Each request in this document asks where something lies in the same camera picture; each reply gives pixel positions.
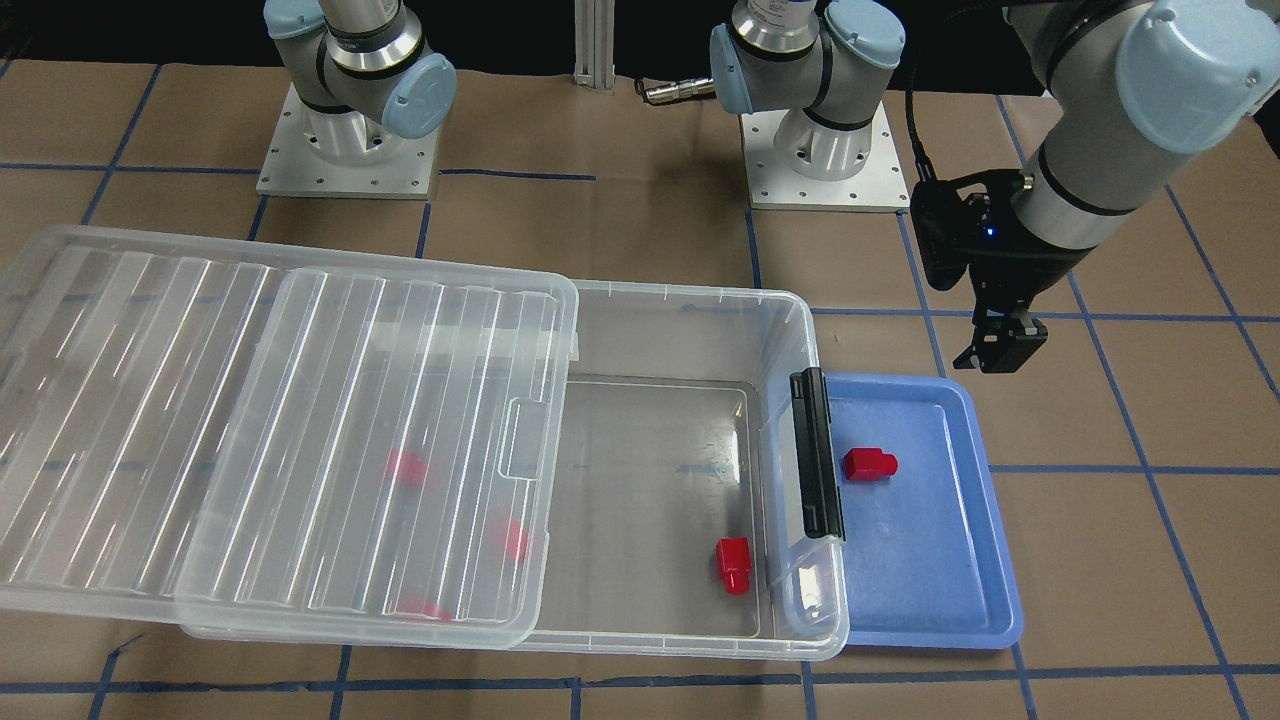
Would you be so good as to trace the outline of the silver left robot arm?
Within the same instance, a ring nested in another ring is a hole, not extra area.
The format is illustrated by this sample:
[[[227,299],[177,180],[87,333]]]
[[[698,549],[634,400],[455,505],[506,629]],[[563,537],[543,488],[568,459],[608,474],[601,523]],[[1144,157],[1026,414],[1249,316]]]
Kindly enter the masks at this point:
[[[1222,142],[1277,87],[1275,1],[739,1],[709,38],[735,115],[782,111],[774,149],[820,182],[863,164],[899,82],[916,179],[909,217],[928,284],[968,278],[959,369],[1011,373],[1046,342],[1034,300]],[[1036,86],[1060,115],[1019,168],[945,179],[919,88]]]

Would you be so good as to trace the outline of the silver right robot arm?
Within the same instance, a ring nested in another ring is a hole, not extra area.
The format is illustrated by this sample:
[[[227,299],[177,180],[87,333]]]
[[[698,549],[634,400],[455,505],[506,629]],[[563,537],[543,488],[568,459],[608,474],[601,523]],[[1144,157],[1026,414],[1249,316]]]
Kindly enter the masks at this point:
[[[449,115],[456,69],[404,3],[266,1],[262,19],[311,110],[355,111],[401,138],[422,138]]]

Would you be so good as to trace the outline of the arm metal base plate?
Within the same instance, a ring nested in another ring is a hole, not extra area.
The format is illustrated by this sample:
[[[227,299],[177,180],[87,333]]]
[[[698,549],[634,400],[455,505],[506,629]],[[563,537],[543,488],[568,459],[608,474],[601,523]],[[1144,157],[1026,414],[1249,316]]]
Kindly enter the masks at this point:
[[[268,197],[428,200],[442,132],[401,138],[358,114],[326,114],[291,86],[256,191]]]
[[[900,213],[909,187],[884,105],[867,126],[836,131],[804,111],[739,118],[748,199],[756,210]]]

